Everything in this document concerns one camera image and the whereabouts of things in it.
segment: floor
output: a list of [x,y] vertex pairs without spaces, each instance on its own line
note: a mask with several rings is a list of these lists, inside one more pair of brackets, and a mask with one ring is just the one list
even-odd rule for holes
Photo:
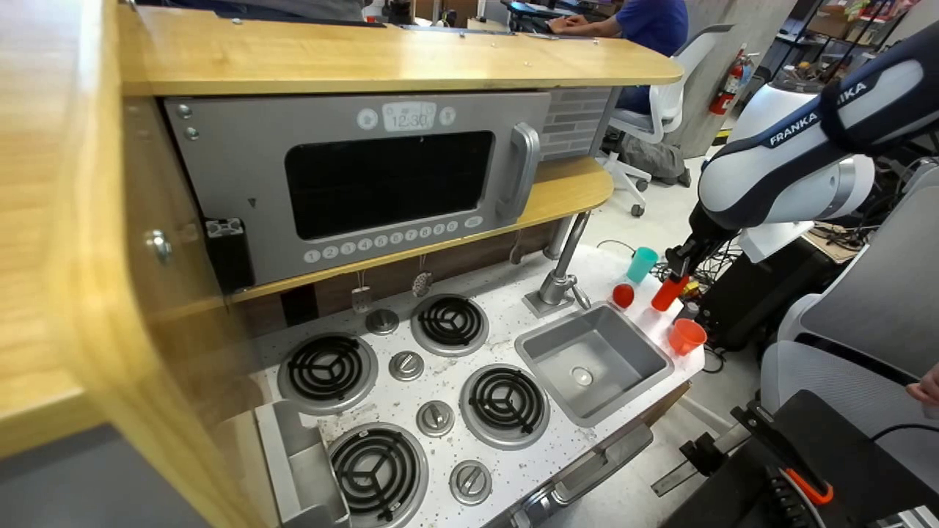
[[[717,148],[712,148],[707,155],[716,151]],[[631,247],[648,246],[661,254],[666,248],[685,241],[690,232],[687,217],[698,200],[697,181],[704,159],[700,157],[685,161],[693,178],[690,188],[651,183],[644,193],[648,203],[641,218],[634,218],[629,213],[635,203],[633,198],[626,192],[615,192],[606,204],[594,212],[581,243],[596,245],[613,240]],[[632,254],[632,250],[616,242],[605,242],[601,247],[613,253]],[[730,421],[730,410],[734,406],[745,405],[759,387],[760,372],[753,358],[752,353],[745,351],[728,355],[728,361],[720,373],[697,374],[692,379],[692,388],[686,397]],[[715,367],[716,358],[709,357],[707,368]],[[656,497],[650,486],[685,460],[678,451],[679,446],[710,429],[685,408],[675,406],[652,430],[654,441],[651,446],[607,482],[543,526],[651,528],[667,519],[700,485],[703,478],[697,476],[662,498]]]

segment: sink drain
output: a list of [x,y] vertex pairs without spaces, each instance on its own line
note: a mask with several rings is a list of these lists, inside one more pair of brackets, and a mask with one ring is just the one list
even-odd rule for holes
[[575,366],[572,368],[571,376],[573,376],[574,381],[576,381],[577,384],[582,387],[586,387],[587,385],[593,383],[593,374],[591,374],[590,370],[587,370],[582,366]]

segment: orange cup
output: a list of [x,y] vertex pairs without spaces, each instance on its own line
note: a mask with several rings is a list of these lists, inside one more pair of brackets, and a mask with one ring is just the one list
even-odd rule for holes
[[675,353],[684,356],[707,341],[707,333],[691,319],[678,319],[669,334],[669,344]]

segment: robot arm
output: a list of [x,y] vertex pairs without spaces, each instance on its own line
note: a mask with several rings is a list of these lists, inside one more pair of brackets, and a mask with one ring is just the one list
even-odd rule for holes
[[691,235],[666,252],[673,276],[693,272],[740,229],[834,218],[860,205],[872,177],[845,160],[875,155],[939,120],[937,47],[933,23],[722,148],[702,170]]

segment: teal cup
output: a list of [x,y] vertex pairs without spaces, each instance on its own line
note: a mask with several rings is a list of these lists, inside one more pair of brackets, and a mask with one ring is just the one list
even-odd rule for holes
[[629,269],[626,270],[626,278],[638,284],[652,270],[655,263],[658,262],[658,253],[648,247],[640,247],[633,255],[633,261],[629,263]]

